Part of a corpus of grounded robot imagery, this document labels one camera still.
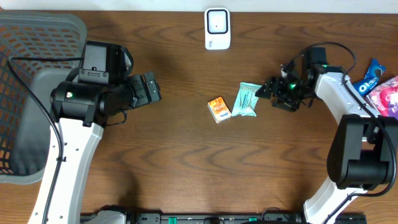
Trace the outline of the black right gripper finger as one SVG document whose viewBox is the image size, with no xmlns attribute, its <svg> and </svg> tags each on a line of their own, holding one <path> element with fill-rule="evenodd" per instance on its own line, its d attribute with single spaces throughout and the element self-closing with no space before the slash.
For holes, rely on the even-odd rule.
<svg viewBox="0 0 398 224">
<path fill-rule="evenodd" d="M 255 93 L 258 98 L 271 99 L 277 92 L 277 79 L 272 77 L 268 79 Z"/>
<path fill-rule="evenodd" d="M 272 106 L 288 112 L 296 112 L 299 109 L 300 102 L 299 101 L 285 102 L 282 101 L 281 99 L 277 99 L 272 103 Z"/>
</svg>

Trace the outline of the teal wipes packet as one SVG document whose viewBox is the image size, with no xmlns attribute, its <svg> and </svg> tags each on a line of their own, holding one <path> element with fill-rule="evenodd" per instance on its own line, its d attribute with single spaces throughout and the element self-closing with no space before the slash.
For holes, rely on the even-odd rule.
<svg viewBox="0 0 398 224">
<path fill-rule="evenodd" d="M 261 85 L 241 82 L 231 115 L 256 117 L 257 114 L 255 112 L 255 107 L 259 99 L 256 96 L 256 92 L 260 89 L 260 87 Z"/>
</svg>

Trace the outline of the orange tissue pack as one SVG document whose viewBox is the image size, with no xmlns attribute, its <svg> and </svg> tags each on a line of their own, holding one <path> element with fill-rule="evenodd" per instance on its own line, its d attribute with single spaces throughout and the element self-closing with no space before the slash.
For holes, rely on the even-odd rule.
<svg viewBox="0 0 398 224">
<path fill-rule="evenodd" d="M 208 102 L 207 107 L 216 123 L 230 119 L 231 112 L 220 96 Z"/>
</svg>

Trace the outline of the blue Oreo packet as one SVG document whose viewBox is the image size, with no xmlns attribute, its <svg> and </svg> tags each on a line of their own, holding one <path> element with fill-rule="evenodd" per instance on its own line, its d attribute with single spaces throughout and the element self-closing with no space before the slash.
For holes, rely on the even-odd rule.
<svg viewBox="0 0 398 224">
<path fill-rule="evenodd" d="M 380 65 L 377 59 L 372 59 L 364 78 L 353 84 L 359 95 L 364 97 L 373 90 L 385 71 L 385 66 Z"/>
</svg>

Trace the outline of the red purple snack packet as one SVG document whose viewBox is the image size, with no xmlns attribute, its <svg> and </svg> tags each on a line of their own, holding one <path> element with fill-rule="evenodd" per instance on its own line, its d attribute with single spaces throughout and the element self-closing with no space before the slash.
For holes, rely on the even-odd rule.
<svg viewBox="0 0 398 224">
<path fill-rule="evenodd" d="M 397 77 L 375 87 L 366 95 L 366 101 L 383 116 L 397 118 Z"/>
</svg>

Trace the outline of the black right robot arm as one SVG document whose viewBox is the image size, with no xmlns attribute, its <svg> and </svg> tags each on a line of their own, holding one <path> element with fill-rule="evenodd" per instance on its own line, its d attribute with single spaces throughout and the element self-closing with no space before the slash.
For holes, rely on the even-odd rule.
<svg viewBox="0 0 398 224">
<path fill-rule="evenodd" d="M 397 120 L 371 108 L 352 86 L 346 72 L 332 65 L 311 65 L 307 80 L 290 68 L 266 81 L 256 96 L 275 97 L 273 105 L 294 112 L 304 99 L 322 100 L 338 129 L 326 160 L 328 177 L 303 205 L 307 223 L 334 223 L 358 197 L 380 197 L 397 176 Z"/>
</svg>

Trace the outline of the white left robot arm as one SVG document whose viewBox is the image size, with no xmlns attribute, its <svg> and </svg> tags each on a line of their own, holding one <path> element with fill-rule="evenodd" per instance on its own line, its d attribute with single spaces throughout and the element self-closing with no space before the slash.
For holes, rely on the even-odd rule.
<svg viewBox="0 0 398 224">
<path fill-rule="evenodd" d="M 108 118 L 161 99 L 153 72 L 110 82 L 61 82 L 50 95 L 47 163 L 29 223 L 79 223 L 90 164 Z"/>
</svg>

